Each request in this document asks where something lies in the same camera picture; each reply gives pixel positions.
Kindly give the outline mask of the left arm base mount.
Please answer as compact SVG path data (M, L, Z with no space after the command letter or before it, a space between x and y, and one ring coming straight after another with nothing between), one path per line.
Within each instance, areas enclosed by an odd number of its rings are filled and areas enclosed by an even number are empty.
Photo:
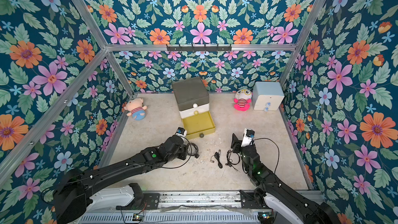
M160 203L159 193L145 193L137 183L130 183L126 186L127 203L116 206L117 210L153 210L157 209Z

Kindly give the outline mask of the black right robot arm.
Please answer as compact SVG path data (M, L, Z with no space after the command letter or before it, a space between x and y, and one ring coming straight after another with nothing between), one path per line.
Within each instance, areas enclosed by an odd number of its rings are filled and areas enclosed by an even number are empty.
M327 203L318 204L285 184L265 166L254 141L244 144L232 134L231 149L241 158L242 169L256 186L256 205L269 207L292 224L339 224L340 220Z

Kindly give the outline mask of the black wired earphones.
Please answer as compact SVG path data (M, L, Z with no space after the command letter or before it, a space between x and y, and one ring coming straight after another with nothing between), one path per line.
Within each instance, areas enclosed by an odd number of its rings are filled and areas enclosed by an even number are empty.
M228 151L227 151L227 155L226 155L226 159L227 159L226 166L228 166L228 167L230 167L230 168L233 168L236 172L239 172L239 170L238 170L235 166L238 165L238 164L241 162L241 158L240 158L240 156L238 156L238 161L237 161L237 162L234 162L234 160L231 158L231 156L232 156L233 154L236 154L236 153L234 153L232 150L228 150Z
M218 150L212 155L210 162L216 163L220 169L223 168L223 164L221 163L221 150Z
M187 155L189 155L190 157L194 157L196 159L199 158L200 154L197 144L195 143L188 144Z

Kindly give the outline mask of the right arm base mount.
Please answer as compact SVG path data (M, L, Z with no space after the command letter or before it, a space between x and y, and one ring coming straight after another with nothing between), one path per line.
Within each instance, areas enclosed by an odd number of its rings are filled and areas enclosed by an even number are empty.
M265 201L266 192L262 189L254 191L239 191L241 208L270 209Z

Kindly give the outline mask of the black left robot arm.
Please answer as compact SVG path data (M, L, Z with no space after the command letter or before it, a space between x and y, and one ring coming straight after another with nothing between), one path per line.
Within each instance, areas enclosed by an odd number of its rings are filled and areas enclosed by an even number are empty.
M95 193L126 178L141 175L180 159L187 161L191 143L183 136L173 135L159 146L147 147L136 155L109 166L67 172L53 192L53 204L59 224L80 218L93 203Z

